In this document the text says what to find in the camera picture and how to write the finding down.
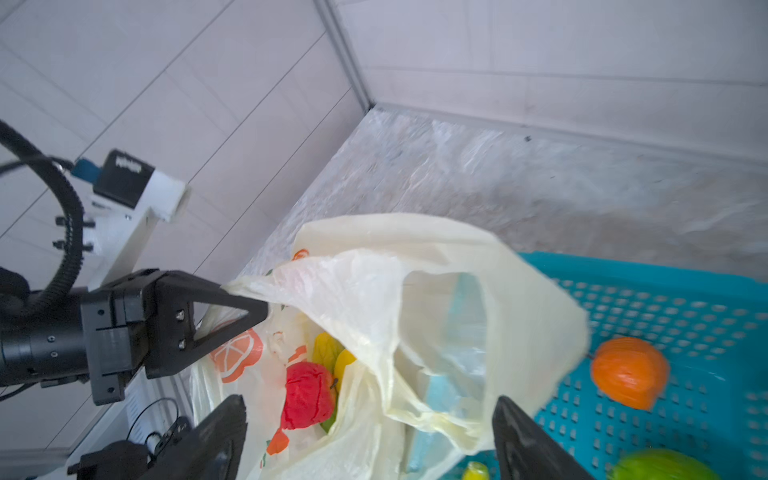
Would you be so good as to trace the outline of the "teal plastic basket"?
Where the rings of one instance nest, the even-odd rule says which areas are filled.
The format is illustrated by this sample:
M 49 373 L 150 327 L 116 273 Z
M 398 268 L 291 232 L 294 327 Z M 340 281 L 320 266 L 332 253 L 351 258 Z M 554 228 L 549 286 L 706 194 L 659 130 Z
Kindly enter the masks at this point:
M 526 260 L 588 312 L 591 344 L 640 338 L 670 375 L 649 411 L 605 396 L 581 363 L 536 423 L 593 477 L 645 448 L 694 458 L 722 479 L 767 475 L 767 287 L 724 274 L 554 253 Z

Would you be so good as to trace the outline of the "left aluminium corner post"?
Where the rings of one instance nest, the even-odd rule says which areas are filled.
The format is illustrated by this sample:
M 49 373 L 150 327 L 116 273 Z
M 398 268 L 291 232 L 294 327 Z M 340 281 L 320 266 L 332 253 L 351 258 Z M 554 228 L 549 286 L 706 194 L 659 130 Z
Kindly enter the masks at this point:
M 364 112 L 370 111 L 375 106 L 375 102 L 368 92 L 361 69 L 334 2 L 330 0 L 314 0 L 313 3 L 326 29 L 330 42 L 339 57 L 358 103 Z

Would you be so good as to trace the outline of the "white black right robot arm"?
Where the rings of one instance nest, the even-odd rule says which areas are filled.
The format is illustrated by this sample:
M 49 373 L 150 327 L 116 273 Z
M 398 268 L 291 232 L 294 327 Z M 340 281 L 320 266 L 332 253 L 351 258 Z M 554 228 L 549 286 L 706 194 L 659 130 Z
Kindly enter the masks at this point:
M 244 399 L 231 395 L 152 460 L 143 444 L 114 442 L 68 467 L 78 479 L 234 479 L 244 451 Z M 590 473 L 513 400 L 501 396 L 492 427 L 503 479 L 590 479 Z

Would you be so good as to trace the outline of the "yellow bumpy fruit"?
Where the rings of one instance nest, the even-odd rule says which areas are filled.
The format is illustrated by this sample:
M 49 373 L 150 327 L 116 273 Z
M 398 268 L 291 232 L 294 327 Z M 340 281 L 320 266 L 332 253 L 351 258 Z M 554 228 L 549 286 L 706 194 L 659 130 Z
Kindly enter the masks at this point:
M 324 366 L 332 374 L 336 392 L 340 393 L 345 369 L 356 361 L 356 357 L 340 341 L 323 332 L 315 337 L 311 361 Z

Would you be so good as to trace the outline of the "orange fruit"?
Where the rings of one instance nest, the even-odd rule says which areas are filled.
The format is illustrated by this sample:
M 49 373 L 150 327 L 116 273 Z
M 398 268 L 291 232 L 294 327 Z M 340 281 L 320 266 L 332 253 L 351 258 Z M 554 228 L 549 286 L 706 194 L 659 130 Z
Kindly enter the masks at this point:
M 609 399 L 650 411 L 668 383 L 670 364 L 650 343 L 621 337 L 598 347 L 590 373 L 593 383 Z

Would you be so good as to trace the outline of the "cream fruit-print plastic bag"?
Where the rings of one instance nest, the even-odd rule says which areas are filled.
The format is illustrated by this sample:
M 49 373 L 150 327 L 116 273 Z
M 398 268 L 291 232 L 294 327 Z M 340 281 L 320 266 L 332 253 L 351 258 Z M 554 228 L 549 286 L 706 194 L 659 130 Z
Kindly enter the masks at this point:
M 495 235 L 447 218 L 373 214 L 298 231 L 295 258 L 226 291 L 265 301 L 257 360 L 225 343 L 191 369 L 196 420 L 241 396 L 248 430 L 242 479 L 404 479 L 407 437 L 427 436 L 418 479 L 436 479 L 493 445 L 508 397 L 546 405 L 590 343 L 587 313 Z M 280 424 L 286 371 L 328 333 L 352 355 L 328 432 L 313 427 L 267 449 Z

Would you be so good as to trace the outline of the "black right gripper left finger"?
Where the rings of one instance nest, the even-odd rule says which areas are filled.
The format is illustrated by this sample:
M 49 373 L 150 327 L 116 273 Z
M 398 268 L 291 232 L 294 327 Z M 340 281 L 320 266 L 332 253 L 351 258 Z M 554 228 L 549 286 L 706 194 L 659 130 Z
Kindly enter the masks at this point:
M 234 479 L 247 433 L 240 395 L 228 396 L 196 427 L 178 418 L 155 446 L 143 479 Z

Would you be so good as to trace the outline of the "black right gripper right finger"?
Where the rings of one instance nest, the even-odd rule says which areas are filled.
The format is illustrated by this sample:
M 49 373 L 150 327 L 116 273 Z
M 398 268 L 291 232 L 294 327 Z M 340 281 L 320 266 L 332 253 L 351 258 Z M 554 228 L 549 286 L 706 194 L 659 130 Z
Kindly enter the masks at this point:
M 593 479 L 507 396 L 498 398 L 492 428 L 501 479 Z

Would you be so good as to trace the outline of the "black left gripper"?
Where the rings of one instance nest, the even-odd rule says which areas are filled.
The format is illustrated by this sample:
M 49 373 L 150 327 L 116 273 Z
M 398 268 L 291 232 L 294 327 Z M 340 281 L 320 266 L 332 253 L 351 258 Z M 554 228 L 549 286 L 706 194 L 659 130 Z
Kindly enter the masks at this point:
M 1 384 L 42 388 L 80 381 L 92 401 L 125 399 L 144 367 L 176 375 L 267 319 L 262 300 L 231 294 L 181 271 L 129 274 L 94 291 L 77 289 L 30 319 L 1 320 Z

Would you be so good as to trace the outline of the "green fruit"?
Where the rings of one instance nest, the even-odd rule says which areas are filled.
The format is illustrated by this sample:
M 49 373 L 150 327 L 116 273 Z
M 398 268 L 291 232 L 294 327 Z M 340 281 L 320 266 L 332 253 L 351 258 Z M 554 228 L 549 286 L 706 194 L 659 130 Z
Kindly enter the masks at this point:
M 668 449 L 646 449 L 623 457 L 607 475 L 612 480 L 719 480 L 706 464 Z

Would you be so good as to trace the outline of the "red fruit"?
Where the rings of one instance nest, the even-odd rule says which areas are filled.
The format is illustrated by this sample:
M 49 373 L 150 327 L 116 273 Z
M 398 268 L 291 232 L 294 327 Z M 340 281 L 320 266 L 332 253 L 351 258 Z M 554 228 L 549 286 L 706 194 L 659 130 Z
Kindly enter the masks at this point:
M 329 420 L 336 410 L 335 379 L 323 366 L 299 362 L 286 370 L 282 430 L 298 430 Z

